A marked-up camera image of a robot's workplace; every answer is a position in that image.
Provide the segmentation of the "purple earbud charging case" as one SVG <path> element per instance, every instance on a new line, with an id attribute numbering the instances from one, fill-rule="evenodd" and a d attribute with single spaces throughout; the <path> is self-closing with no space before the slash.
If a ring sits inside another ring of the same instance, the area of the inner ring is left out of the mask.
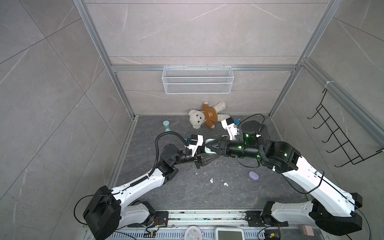
<path id="1" fill-rule="evenodd" d="M 249 178 L 253 181 L 258 181 L 260 179 L 260 176 L 256 172 L 250 171 Z"/>

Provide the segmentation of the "green earbud charging case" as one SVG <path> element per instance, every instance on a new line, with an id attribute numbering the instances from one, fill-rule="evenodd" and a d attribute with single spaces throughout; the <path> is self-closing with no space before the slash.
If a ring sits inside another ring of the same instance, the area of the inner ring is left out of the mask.
<path id="1" fill-rule="evenodd" d="M 211 150 L 211 142 L 213 142 L 215 139 L 207 139 L 205 140 L 205 147 L 204 147 L 204 151 L 206 154 L 216 154 L 215 151 Z"/>

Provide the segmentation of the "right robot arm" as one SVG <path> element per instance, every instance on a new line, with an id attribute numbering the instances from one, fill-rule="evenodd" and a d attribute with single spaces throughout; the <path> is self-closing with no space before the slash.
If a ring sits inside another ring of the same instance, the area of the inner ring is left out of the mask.
<path id="1" fill-rule="evenodd" d="M 222 136 L 208 141 L 206 148 L 226 157 L 251 158 L 283 176 L 291 185 L 302 188 L 300 194 L 311 195 L 305 203 L 284 204 L 268 201 L 261 213 L 265 225 L 316 225 L 323 231 L 344 236 L 362 230 L 363 218 L 356 210 L 362 207 L 362 196 L 348 193 L 316 170 L 302 154 L 290 144 L 272 141 L 266 125 L 255 120 L 240 125 L 242 140 Z"/>

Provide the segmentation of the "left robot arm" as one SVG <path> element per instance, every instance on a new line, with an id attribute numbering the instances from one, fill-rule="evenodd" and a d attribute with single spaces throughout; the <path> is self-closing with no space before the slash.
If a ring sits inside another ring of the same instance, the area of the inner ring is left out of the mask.
<path id="1" fill-rule="evenodd" d="M 85 224 L 95 239 L 105 240 L 117 229 L 128 225 L 150 225 L 156 211 L 148 202 L 134 205 L 134 201 L 172 180 L 179 171 L 177 164 L 195 162 L 200 168 L 219 157 L 200 150 L 201 147 L 197 147 L 196 152 L 191 149 L 181 151 L 173 144 L 166 145 L 153 171 L 112 189 L 99 188 L 83 213 Z"/>

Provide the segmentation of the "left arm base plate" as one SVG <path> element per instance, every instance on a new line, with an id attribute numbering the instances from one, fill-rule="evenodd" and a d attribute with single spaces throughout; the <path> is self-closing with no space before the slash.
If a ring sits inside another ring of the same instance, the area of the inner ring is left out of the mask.
<path id="1" fill-rule="evenodd" d="M 150 216 L 143 223 L 136 223 L 127 225 L 128 228 L 140 228 L 140 227 L 155 227 L 157 225 L 167 226 L 169 218 L 169 211 L 156 211 L 154 214 L 150 214 Z"/>

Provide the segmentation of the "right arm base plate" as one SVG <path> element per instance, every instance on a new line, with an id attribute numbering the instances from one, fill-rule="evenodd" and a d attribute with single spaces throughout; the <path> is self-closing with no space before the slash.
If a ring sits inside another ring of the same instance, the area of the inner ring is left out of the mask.
<path id="1" fill-rule="evenodd" d="M 249 227 L 288 227 L 288 222 L 278 222 L 269 215 L 263 214 L 262 211 L 246 211 L 244 220 L 248 222 Z"/>

